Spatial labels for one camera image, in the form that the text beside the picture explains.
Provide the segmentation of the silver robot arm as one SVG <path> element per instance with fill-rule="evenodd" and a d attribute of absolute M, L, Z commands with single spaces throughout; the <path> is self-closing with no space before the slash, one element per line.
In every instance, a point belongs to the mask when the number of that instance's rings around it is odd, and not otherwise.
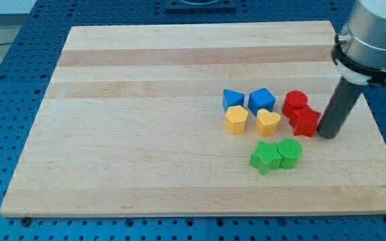
<path fill-rule="evenodd" d="M 386 0 L 356 0 L 339 34 L 332 59 L 351 84 L 386 86 Z"/>

